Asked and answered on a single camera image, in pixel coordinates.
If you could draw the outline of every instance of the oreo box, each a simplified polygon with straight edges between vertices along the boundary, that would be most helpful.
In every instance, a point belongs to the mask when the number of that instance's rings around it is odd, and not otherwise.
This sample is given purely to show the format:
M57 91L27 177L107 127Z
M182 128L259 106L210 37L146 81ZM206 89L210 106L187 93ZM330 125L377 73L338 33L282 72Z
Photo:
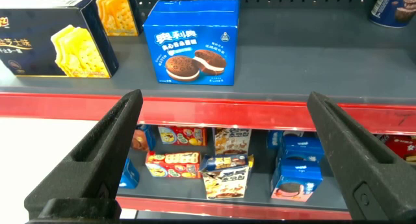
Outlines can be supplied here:
M322 182L319 165L299 160L280 160L270 184L273 199L307 201Z
M158 82L233 85L237 0L159 0L144 23Z
M137 0L94 0L108 36L137 36L142 20Z
M17 76L109 78L116 55L92 0L0 6L0 59Z
M319 139L286 135L283 147L279 148L278 158L320 162L324 149Z

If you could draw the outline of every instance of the snack box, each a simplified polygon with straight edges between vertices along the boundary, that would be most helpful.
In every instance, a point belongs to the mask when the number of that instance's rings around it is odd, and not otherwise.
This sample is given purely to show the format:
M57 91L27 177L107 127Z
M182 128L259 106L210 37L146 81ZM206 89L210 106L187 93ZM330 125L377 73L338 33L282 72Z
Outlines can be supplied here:
M207 145L207 132L203 127L159 126L163 144Z
M0 59L16 76L109 78L118 69L92 0L2 4Z
M138 184L138 171L130 161L130 158L127 158L124 164L124 169L122 173L122 179L120 180L120 188L136 188Z
M215 155L247 154L251 129L213 128Z
M320 162L325 154L320 140L316 138L287 135L283 141L283 147L278 152L279 159Z
M416 164L416 138L414 136L380 135L378 138L406 162Z
M197 152L158 155L148 152L146 166L153 177L199 179L201 155Z
M207 199L243 198L249 168L247 155L205 156L200 171Z
M158 82L234 85L237 0L159 0L144 23Z
M140 124L136 126L131 141L131 147L141 151L152 151L155 148L156 138L150 125Z
M272 177L272 198L306 202L321 182L317 163L283 159Z
M108 36L137 36L143 31L137 0L94 0Z

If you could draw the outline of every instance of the gray shelf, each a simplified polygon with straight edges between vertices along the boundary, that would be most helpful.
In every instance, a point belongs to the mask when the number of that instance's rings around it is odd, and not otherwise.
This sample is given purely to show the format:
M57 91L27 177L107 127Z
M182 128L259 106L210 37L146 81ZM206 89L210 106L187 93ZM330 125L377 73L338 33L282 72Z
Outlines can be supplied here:
M276 152L266 148L266 135L266 131L253 131L252 133L249 153L254 155L254 167L244 198L210 201L205 198L205 186L202 179L152 177L144 164L146 153L134 149L130 150L128 157L138 169L140 181L135 189L119 188L118 195L153 199L347 211L344 199L327 161L322 161L320 164L324 180L306 203L271 199L270 181L274 171ZM157 153L200 151L208 155L213 155L214 153L210 136L207 147L163 145L158 138L155 151Z
M242 9L234 86L159 84L144 35L111 38L111 79L16 78L0 68L0 92L305 101L318 91L344 103L416 105L416 22L371 23L363 8Z

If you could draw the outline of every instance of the yellow biscuit box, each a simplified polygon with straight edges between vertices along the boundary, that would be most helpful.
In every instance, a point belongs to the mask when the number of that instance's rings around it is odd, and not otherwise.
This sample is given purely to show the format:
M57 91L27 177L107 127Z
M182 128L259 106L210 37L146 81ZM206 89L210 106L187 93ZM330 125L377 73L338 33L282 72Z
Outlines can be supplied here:
M110 78L118 61L93 0L0 6L0 59L16 76Z
M138 36L142 22L137 0L93 0L107 36Z

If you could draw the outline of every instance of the cracker image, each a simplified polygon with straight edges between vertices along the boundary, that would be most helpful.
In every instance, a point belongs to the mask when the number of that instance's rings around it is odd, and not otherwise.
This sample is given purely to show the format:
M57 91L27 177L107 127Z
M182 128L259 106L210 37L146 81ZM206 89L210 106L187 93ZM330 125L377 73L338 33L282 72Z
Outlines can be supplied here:
M199 69L187 56L173 56L166 61L166 72L170 78L182 81L195 81L200 76Z
M68 77L110 77L88 30L68 25L51 41L57 52L55 63Z
M99 18L109 36L137 36L128 0L96 0Z
M221 55L204 49L195 51L193 63L207 75L221 75L227 66Z

